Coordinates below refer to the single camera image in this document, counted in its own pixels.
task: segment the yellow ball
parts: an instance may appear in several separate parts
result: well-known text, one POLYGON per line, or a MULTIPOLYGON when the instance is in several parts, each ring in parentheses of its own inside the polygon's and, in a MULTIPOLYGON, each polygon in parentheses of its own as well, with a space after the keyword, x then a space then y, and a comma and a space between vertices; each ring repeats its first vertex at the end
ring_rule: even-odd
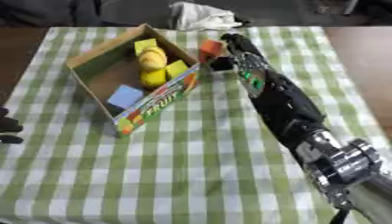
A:
POLYGON ((146 88, 158 88, 166 83, 166 71, 142 72, 140 81, 146 88))
POLYGON ((166 67, 167 57, 158 46, 148 46, 139 55, 139 63, 144 71, 155 71, 166 67))

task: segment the green led light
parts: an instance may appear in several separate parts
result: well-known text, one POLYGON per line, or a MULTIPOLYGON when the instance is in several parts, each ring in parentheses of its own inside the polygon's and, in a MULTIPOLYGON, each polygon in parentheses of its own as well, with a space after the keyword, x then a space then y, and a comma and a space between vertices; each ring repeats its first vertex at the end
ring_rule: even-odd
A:
POLYGON ((244 77, 245 79, 249 79, 251 75, 252 75, 252 74, 251 74, 250 72, 245 72, 244 75, 243 75, 243 77, 244 77))
POLYGON ((252 85, 256 89, 260 89, 262 87, 262 83, 258 79, 253 79, 252 85))

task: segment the table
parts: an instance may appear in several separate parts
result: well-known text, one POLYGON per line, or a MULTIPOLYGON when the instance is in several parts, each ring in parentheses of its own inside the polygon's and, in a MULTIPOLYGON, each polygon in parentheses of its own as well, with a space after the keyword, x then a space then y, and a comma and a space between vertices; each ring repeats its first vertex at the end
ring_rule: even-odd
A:
MULTIPOLYGON (((0 105, 8 99, 20 75, 45 36, 46 28, 0 28, 2 79, 0 105)), ((360 94, 389 139, 392 139, 392 27, 328 27, 325 32, 357 85, 360 94)))
MULTIPOLYGON (((27 144, 12 145, 0 157, 0 217, 123 223, 319 223, 332 217, 228 73, 205 77, 186 100, 131 138, 103 135, 107 125, 93 122, 94 105, 74 94, 61 65, 69 53, 121 31, 58 28, 48 34, 7 103, 27 127, 27 144)), ((387 152, 322 29, 238 32, 322 106, 339 139, 368 137, 387 152)), ((163 34, 189 51, 220 35, 163 34)), ((358 215, 350 220, 364 222, 358 215)))

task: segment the blue block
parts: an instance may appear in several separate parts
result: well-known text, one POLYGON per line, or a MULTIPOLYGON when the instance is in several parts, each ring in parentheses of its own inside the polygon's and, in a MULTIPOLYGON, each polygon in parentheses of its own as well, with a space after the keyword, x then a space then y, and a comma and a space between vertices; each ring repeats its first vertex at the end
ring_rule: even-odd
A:
POLYGON ((115 93, 108 98, 108 103, 127 109, 134 105, 138 100, 142 99, 143 96, 143 91, 127 85, 121 85, 115 93))

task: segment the white cloth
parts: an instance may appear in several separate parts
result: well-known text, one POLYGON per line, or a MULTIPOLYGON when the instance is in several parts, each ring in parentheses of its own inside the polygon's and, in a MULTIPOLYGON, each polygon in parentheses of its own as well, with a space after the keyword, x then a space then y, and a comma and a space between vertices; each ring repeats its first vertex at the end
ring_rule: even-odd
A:
POLYGON ((179 31, 226 30, 241 26, 235 22, 235 14, 230 10, 221 10, 208 5, 176 2, 170 5, 175 29, 179 31))

